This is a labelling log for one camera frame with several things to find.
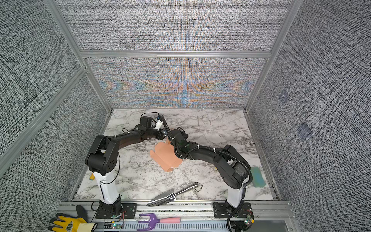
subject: metal trowel blade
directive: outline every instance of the metal trowel blade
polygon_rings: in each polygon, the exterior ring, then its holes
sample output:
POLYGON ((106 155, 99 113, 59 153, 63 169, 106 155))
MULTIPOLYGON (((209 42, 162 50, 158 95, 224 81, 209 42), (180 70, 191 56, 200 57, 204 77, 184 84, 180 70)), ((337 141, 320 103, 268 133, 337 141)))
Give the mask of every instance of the metal trowel blade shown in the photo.
POLYGON ((174 198, 170 198, 171 195, 174 194, 174 189, 169 189, 156 197, 154 197, 152 200, 150 200, 147 204, 147 206, 159 206, 164 205, 166 203, 172 202, 175 200, 174 198))

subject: green sponge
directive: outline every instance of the green sponge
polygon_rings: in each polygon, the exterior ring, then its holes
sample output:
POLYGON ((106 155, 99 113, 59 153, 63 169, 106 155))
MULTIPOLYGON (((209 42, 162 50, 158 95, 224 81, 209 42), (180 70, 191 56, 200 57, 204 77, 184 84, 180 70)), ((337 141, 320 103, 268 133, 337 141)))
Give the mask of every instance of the green sponge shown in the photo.
POLYGON ((262 188, 266 185, 263 180, 262 172, 258 167, 251 167, 251 173, 253 174, 253 185, 257 188, 262 188))

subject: metal grate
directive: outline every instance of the metal grate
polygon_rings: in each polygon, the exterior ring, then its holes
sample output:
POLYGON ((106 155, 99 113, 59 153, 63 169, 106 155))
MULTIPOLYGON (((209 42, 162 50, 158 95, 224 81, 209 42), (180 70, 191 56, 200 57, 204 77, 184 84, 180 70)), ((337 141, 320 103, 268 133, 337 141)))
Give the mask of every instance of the metal grate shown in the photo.
MULTIPOLYGON (((121 231, 136 231, 137 229, 147 228, 147 223, 137 223, 136 221, 129 221, 124 223, 121 231)), ((180 224, 165 224, 158 223, 152 231, 205 231, 205 232, 218 232, 227 231, 226 221, 210 221, 210 222, 198 222, 189 221, 181 222, 180 224)), ((104 229, 103 231, 117 231, 117 229, 104 229)))

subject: pink handle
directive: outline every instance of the pink handle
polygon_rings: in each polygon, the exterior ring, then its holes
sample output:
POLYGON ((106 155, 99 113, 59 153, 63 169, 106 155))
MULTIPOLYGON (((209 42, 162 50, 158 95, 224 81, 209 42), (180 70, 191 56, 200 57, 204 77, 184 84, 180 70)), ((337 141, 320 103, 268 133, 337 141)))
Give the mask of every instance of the pink handle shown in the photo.
POLYGON ((160 219, 160 223, 180 223, 180 217, 160 219))

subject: purple fork head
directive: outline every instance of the purple fork head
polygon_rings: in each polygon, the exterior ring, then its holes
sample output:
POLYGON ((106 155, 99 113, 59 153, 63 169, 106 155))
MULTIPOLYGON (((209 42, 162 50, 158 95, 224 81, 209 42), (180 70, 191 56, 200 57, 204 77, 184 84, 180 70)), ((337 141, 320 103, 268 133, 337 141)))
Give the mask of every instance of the purple fork head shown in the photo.
POLYGON ((160 222, 154 213, 141 213, 139 216, 149 216, 150 219, 147 221, 138 221, 138 223, 148 223, 148 228, 137 229, 137 231, 150 231, 156 227, 156 224, 160 222))

